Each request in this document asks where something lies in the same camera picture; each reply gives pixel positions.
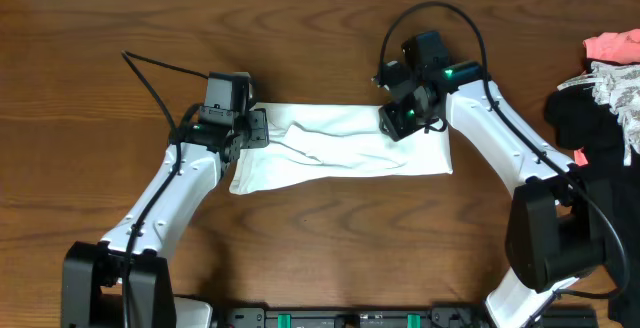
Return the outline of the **white t-shirt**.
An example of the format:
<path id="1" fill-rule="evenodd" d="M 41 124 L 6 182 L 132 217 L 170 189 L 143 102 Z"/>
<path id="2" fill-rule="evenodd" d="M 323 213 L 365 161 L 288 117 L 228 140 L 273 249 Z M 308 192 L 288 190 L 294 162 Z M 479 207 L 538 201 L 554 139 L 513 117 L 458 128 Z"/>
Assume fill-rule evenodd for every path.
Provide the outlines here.
<path id="1" fill-rule="evenodd" d="M 269 144 L 241 152 L 229 191 L 246 195 L 306 181 L 451 174 L 449 135 L 418 131 L 398 142 L 370 105 L 259 103 Z"/>

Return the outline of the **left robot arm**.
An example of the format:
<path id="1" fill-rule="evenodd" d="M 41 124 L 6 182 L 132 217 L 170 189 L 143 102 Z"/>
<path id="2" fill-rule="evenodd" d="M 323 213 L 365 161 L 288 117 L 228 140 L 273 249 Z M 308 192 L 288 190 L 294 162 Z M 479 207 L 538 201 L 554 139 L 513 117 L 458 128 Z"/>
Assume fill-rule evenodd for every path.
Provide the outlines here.
<path id="1" fill-rule="evenodd" d="M 211 304 L 174 294 L 169 261 L 196 209 L 245 149 L 269 143 L 267 114 L 192 105 L 151 183 L 95 244 L 63 262 L 63 327 L 209 327 Z"/>

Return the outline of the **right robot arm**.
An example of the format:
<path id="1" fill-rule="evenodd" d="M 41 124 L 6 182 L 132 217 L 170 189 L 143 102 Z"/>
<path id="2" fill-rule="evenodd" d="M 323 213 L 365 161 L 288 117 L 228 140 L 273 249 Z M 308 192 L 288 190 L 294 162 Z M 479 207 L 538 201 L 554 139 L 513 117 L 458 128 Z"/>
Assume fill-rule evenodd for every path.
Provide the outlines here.
<path id="1" fill-rule="evenodd" d="M 596 267 L 616 284 L 628 281 L 628 263 L 612 222 L 613 194 L 602 174 L 579 167 L 548 146 L 499 97 L 482 65 L 422 68 L 392 61 L 373 82 L 390 93 L 380 109 L 381 129 L 399 141 L 436 122 L 463 134 L 498 174 L 512 201 L 505 251 L 510 268 L 484 301 L 491 327 L 532 327 L 546 308 Z"/>

